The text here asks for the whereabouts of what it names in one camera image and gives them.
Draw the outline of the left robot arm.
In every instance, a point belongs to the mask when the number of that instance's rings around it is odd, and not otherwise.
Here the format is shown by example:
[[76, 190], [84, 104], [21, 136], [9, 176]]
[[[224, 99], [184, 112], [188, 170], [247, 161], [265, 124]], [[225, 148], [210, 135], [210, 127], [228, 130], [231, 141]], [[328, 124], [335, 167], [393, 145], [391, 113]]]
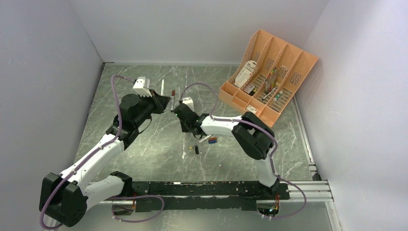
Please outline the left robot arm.
[[153, 89], [143, 89], [118, 99], [113, 89], [117, 115], [101, 140], [81, 159], [59, 174], [49, 173], [42, 181], [39, 223], [45, 230], [62, 225], [72, 227], [96, 204], [133, 196], [132, 178], [113, 172], [105, 179], [91, 180], [113, 158], [125, 151], [139, 136], [139, 126], [152, 114], [161, 114], [171, 101]]

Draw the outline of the white pen black tip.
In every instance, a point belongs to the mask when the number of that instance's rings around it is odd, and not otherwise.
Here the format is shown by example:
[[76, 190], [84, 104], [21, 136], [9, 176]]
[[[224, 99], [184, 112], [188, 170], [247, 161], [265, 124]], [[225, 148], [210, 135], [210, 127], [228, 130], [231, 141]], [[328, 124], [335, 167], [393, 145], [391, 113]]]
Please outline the white pen black tip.
[[175, 90], [172, 90], [172, 92], [171, 92], [171, 106], [170, 106], [170, 111], [171, 111], [171, 112], [174, 111], [175, 94], [176, 94], [176, 91], [175, 91]]

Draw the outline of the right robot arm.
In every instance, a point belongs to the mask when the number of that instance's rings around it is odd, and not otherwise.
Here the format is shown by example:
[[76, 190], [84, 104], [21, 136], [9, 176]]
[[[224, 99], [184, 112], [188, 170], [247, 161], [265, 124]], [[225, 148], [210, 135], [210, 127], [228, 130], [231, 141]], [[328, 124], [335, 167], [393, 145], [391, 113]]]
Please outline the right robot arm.
[[246, 155], [254, 159], [261, 196], [272, 199], [278, 193], [280, 180], [272, 160], [278, 143], [274, 132], [254, 113], [247, 111], [235, 117], [198, 115], [184, 103], [178, 105], [173, 113], [179, 119], [183, 132], [190, 132], [194, 136], [234, 137]]

